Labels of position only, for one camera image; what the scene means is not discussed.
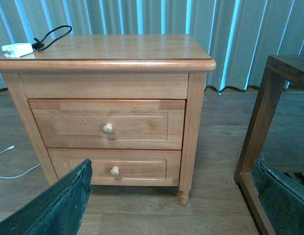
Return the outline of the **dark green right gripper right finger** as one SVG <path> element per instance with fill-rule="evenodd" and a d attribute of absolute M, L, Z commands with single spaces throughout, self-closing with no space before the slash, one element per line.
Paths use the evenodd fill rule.
<path fill-rule="evenodd" d="M 304 186 L 261 159 L 252 169 L 254 186 L 278 235 L 304 235 Z"/>

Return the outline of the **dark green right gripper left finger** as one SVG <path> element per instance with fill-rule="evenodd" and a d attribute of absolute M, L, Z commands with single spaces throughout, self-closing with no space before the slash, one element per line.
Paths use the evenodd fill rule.
<path fill-rule="evenodd" d="M 0 222 L 0 235 L 76 235 L 90 197 L 91 164 L 84 160 Z"/>

